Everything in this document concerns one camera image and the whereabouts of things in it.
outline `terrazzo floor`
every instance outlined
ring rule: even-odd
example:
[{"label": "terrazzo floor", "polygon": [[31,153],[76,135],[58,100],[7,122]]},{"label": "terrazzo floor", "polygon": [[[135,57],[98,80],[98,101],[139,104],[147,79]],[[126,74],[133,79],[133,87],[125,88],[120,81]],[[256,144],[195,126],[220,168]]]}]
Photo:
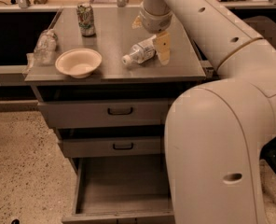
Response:
[{"label": "terrazzo floor", "polygon": [[[276,176],[265,163],[261,173],[269,224],[276,224]],[[38,111],[0,112],[0,224],[14,218],[61,224],[71,214],[75,184],[69,160]]]}]

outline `label on bottle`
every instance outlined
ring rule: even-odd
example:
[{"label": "label on bottle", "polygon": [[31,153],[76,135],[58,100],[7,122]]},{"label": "label on bottle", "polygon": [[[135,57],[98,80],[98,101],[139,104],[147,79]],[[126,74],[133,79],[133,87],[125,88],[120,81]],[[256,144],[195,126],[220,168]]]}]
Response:
[{"label": "label on bottle", "polygon": [[144,60],[145,61],[151,59],[155,55],[156,50],[153,45],[152,38],[149,38],[147,40],[139,42],[138,45],[144,50],[144,54],[145,54]]}]

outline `paper bowl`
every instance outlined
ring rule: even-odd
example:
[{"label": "paper bowl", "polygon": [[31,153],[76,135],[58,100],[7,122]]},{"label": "paper bowl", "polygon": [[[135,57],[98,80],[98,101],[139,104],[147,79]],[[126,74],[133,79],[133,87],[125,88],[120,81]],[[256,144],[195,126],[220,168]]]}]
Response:
[{"label": "paper bowl", "polygon": [[84,78],[99,67],[102,56],[93,49],[71,49],[63,53],[55,63],[56,69],[74,78]]}]

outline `water bottle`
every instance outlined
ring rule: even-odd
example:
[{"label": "water bottle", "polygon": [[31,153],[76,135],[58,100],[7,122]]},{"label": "water bottle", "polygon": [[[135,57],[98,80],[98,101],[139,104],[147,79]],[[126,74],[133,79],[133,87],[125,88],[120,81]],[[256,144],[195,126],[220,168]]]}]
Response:
[{"label": "water bottle", "polygon": [[35,62],[38,64],[53,64],[55,60],[55,49],[57,47],[57,36],[54,30],[43,31],[39,36],[34,48]]},{"label": "water bottle", "polygon": [[133,45],[129,51],[129,54],[122,57],[122,62],[126,66],[129,66],[132,63],[143,63],[153,58],[156,54],[156,50],[153,45],[153,39],[155,37],[156,36],[153,35],[147,40],[141,41]]}]

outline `aluminum can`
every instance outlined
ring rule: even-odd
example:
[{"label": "aluminum can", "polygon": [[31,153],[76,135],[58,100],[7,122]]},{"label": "aluminum can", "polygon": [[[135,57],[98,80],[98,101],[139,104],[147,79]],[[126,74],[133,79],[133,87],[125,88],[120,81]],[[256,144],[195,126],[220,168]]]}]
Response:
[{"label": "aluminum can", "polygon": [[83,36],[95,35],[93,9],[90,3],[79,3],[76,8],[78,23]]}]

